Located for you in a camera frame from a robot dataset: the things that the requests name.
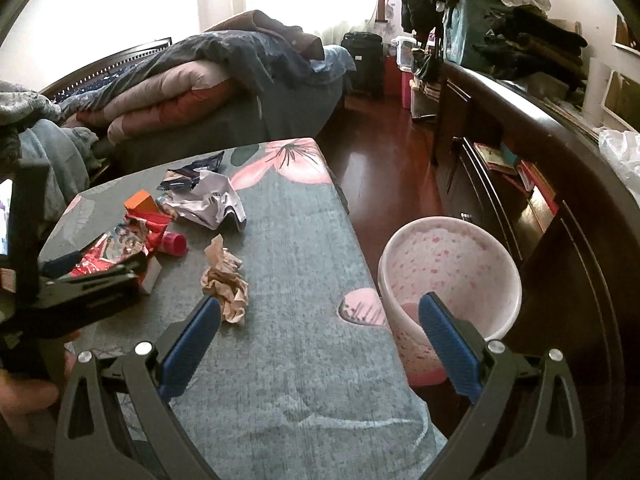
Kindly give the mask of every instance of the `metal rivet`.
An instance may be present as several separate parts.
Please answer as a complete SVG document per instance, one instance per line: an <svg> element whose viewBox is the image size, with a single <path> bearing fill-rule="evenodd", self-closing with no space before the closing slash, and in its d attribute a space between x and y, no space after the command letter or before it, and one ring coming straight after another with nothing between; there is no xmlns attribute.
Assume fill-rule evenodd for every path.
<svg viewBox="0 0 640 480"><path fill-rule="evenodd" d="M549 357L551 357L551 360L553 361L562 361L562 359L564 358L564 356L562 355L562 352L559 351L557 348L552 348L551 350L549 350Z"/></svg>
<svg viewBox="0 0 640 480"><path fill-rule="evenodd" d="M138 343L135 348L135 352L138 355L147 355L151 352L153 345L149 341L143 341L142 343Z"/></svg>
<svg viewBox="0 0 640 480"><path fill-rule="evenodd" d="M89 350L83 350L78 355L78 361L81 363L88 363L91 360L92 354Z"/></svg>
<svg viewBox="0 0 640 480"><path fill-rule="evenodd" d="M504 352L505 346L501 341L489 341L487 345L489 350L494 354L502 354Z"/></svg>

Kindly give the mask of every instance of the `table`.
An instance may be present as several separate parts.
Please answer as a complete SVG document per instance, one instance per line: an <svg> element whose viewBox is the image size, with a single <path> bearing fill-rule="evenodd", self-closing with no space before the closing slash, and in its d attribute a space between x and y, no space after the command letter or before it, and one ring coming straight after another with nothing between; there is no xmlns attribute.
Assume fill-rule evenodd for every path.
<svg viewBox="0 0 640 480"><path fill-rule="evenodd" d="M81 248L156 186L176 161L81 193L41 259ZM445 441L409 388L348 215L312 139L227 150L222 165L247 214L221 229L244 261L244 327L223 325L186 393L171 406L222 479L418 479ZM203 250L216 234L187 221L189 253L159 255L150 297L84 329L76 350L118 355L154 340L201 298ZM123 411L134 437L137 420Z"/></svg>

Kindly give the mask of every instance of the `dark wood dresser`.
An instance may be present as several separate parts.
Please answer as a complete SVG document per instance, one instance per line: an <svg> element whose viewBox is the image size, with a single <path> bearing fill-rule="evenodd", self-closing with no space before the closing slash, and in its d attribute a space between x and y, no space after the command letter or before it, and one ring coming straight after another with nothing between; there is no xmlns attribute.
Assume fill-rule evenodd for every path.
<svg viewBox="0 0 640 480"><path fill-rule="evenodd" d="M534 163L556 192L558 212L541 224L536 197L489 170L474 142L503 142ZM640 208L569 122L457 65L444 69L431 162L445 213L489 231L520 269L522 308L505 343L522 353L564 353L593 477L629 445L640 420Z"/></svg>

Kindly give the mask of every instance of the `suitcase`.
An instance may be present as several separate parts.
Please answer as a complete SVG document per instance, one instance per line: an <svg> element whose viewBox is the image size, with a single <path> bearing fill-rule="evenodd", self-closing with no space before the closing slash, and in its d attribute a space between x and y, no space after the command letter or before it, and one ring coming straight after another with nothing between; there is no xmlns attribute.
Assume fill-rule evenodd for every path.
<svg viewBox="0 0 640 480"><path fill-rule="evenodd" d="M356 63L356 72L349 72L352 89L381 96L385 74L382 38L370 32L347 32L340 46L349 51Z"/></svg>

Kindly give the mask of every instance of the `phone screen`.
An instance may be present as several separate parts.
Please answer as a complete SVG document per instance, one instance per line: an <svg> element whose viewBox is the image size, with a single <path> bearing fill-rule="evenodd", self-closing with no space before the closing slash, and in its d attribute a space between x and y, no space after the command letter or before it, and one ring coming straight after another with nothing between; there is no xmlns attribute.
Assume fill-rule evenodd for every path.
<svg viewBox="0 0 640 480"><path fill-rule="evenodd" d="M9 208L11 207L11 192L14 183L6 179L0 183L0 254L9 254L8 225Z"/></svg>

